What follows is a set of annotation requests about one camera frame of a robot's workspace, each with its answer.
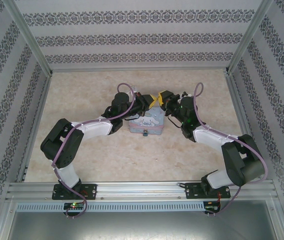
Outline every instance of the enclosure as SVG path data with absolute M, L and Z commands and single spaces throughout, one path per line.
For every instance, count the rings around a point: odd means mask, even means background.
M 65 219 L 40 145 L 59 119 L 103 114 L 123 82 L 154 96 L 203 82 L 201 119 L 251 135 L 267 180 L 207 218 L 179 184 L 225 169 L 223 156 L 167 118 L 148 137 L 124 121 L 81 143 L 73 165 L 96 199 Z M 217 237 L 284 239 L 284 0 L 0 0 L 0 239 Z

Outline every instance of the mounting plate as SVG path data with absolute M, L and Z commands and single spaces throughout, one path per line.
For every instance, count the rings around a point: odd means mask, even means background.
M 229 199 L 231 197 L 230 189 L 228 186 L 222 186 L 208 195 L 206 195 L 203 191 L 200 182 L 180 183 L 179 186 L 185 189 L 186 199 L 218 198 L 218 193 L 220 193 L 221 199 Z
M 85 197 L 86 200 L 95 200 L 97 195 L 96 184 L 81 184 L 79 193 Z M 81 200 L 78 195 L 70 192 L 61 184 L 55 184 L 52 193 L 53 200 Z

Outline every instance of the wall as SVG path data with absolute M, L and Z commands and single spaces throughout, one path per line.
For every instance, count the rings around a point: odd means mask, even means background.
M 7 184 L 17 180 L 46 80 L 0 1 L 0 209 Z
M 233 72 L 284 208 L 284 0 L 275 0 Z
M 53 70 L 226 67 L 261 0 L 17 0 Z

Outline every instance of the metal ventilation strip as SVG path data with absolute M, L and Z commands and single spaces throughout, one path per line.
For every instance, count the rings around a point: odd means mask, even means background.
M 24 202 L 19 203 L 17 213 L 63 212 L 63 202 Z M 190 212 L 204 211 L 203 201 L 170 202 L 89 202 L 87 212 Z

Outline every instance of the beige floor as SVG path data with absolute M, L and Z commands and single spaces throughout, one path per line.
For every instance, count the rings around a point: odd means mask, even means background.
M 40 151 L 41 142 L 61 118 L 83 122 L 100 116 L 121 82 L 136 85 L 142 94 L 153 95 L 163 90 L 191 94 L 196 83 L 203 82 L 204 92 L 197 100 L 201 119 L 225 133 L 241 134 L 222 70 L 54 73 L 26 182 L 57 181 L 51 163 Z M 95 182 L 199 180 L 224 167 L 221 154 L 187 140 L 166 118 L 160 136 L 130 133 L 124 122 L 115 134 L 83 141 L 73 164 L 82 181 Z

